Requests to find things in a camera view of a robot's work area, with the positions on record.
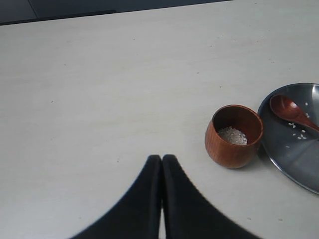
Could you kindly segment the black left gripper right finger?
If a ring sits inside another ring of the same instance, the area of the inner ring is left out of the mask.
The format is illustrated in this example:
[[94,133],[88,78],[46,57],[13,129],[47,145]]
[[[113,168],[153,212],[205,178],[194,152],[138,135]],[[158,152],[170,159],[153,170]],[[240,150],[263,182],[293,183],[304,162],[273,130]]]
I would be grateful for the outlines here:
[[210,204],[192,184],[177,158],[162,159],[163,212],[168,239],[256,239]]

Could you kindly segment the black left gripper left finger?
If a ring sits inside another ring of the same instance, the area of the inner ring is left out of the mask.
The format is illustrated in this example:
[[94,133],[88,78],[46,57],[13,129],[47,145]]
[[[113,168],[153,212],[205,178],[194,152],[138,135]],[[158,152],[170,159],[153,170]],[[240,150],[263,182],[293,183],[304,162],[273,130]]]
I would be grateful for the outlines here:
[[125,195],[75,239],[157,239],[162,200],[162,161],[150,155]]

